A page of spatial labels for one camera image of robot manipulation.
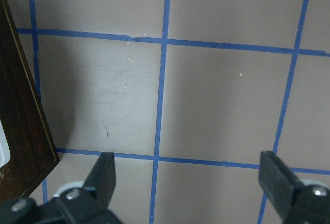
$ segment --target brown wooden panel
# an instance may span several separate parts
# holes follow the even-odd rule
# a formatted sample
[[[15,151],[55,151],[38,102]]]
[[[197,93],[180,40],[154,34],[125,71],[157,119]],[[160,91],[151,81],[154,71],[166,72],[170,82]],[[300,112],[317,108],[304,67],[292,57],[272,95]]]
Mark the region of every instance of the brown wooden panel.
[[[11,159],[0,169],[0,202],[29,195],[59,159],[7,0],[0,6],[0,119]]]

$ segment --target screw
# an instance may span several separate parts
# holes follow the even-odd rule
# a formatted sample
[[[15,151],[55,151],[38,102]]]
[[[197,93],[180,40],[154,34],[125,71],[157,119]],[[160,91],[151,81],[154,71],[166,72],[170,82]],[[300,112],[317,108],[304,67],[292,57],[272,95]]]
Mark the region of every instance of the screw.
[[[328,192],[326,191],[326,189],[321,186],[313,187],[312,191],[313,191],[314,195],[319,196],[319,197],[325,197],[326,195],[328,195]]]
[[[25,208],[27,202],[25,199],[20,199],[17,203],[15,203],[12,207],[11,210],[14,212],[17,212],[19,210],[22,210],[23,208]]]
[[[79,196],[79,189],[73,189],[69,193],[67,193],[66,198],[68,200],[73,200]]]

